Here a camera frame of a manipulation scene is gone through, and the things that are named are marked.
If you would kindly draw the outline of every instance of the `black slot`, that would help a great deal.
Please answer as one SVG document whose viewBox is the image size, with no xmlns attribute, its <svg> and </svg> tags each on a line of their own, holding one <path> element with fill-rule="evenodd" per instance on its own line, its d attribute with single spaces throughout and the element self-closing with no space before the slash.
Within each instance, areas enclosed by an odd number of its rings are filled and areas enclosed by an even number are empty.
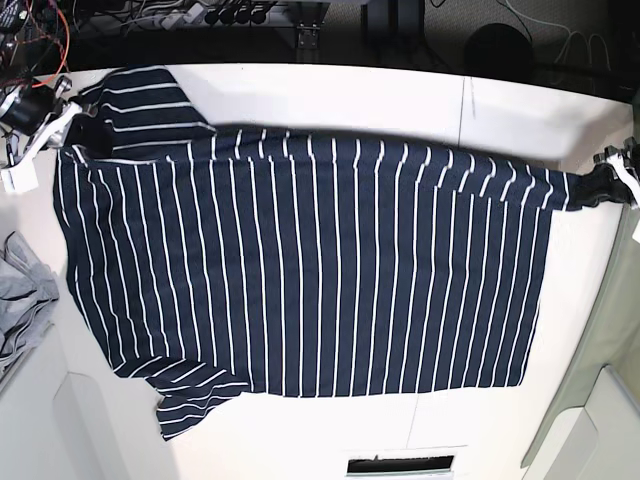
<svg viewBox="0 0 640 480">
<path fill-rule="evenodd" d="M 429 458 L 389 458 L 383 460 L 349 460 L 347 475 L 350 473 L 406 473 L 450 470 L 453 455 Z"/>
</svg>

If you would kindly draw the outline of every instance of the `gray cloth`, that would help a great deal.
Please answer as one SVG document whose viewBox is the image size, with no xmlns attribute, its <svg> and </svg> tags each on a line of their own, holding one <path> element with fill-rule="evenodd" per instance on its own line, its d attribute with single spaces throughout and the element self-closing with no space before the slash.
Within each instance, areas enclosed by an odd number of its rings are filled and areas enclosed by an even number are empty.
<svg viewBox="0 0 640 480">
<path fill-rule="evenodd" d="M 42 341 L 58 298 L 49 267 L 22 235 L 12 233 L 0 251 L 0 377 Z"/>
</svg>

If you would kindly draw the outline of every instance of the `shirt sleeve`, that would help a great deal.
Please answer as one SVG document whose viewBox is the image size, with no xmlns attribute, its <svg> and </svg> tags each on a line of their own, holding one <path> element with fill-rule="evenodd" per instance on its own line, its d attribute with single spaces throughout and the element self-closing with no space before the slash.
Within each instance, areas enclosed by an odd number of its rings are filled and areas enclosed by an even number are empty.
<svg viewBox="0 0 640 480">
<path fill-rule="evenodd" d="M 164 396 L 156 415 L 165 440 L 191 429 L 218 405 L 250 391 L 247 382 L 227 370 L 187 359 L 138 359 L 115 372 L 120 377 L 144 378 Z"/>
</svg>

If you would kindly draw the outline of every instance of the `table surface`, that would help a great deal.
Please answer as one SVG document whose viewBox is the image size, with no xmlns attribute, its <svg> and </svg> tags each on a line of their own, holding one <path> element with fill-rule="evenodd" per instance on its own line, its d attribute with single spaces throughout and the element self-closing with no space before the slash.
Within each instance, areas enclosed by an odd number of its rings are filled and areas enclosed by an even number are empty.
<svg viewBox="0 0 640 480">
<path fill-rule="evenodd" d="M 207 120 L 356 130 L 516 156 L 570 172 L 631 134 L 631 107 L 493 80 L 317 65 L 183 65 L 170 70 Z M 104 71 L 70 75 L 74 88 Z M 350 457 L 456 454 L 456 478 L 519 479 L 520 461 L 571 360 L 598 292 L 620 206 L 554 214 L 540 318 L 524 383 L 424 395 L 283 399 L 243 395 L 164 443 L 143 381 L 113 375 L 63 275 L 52 152 L 36 160 L 40 188 L 0 193 L 0 238 L 20 230 L 59 275 L 54 315 L 69 371 L 100 385 L 131 479 L 342 478 Z"/>
</svg>

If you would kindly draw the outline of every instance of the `gray fabric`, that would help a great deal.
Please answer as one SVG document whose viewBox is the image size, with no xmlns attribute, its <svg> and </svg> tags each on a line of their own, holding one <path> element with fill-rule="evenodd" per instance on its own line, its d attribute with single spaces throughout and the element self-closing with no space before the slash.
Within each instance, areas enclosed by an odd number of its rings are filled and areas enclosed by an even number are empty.
<svg viewBox="0 0 640 480">
<path fill-rule="evenodd" d="M 0 252 L 0 377 L 42 341 L 58 297 L 49 267 L 12 233 Z"/>
<path fill-rule="evenodd" d="M 598 297 L 567 373 L 522 460 L 523 468 L 531 465 L 556 417 L 587 403 L 604 366 L 615 367 L 630 390 L 640 394 L 636 369 L 640 366 L 640 245 L 632 238 L 639 221 L 637 210 L 624 207 Z"/>
</svg>

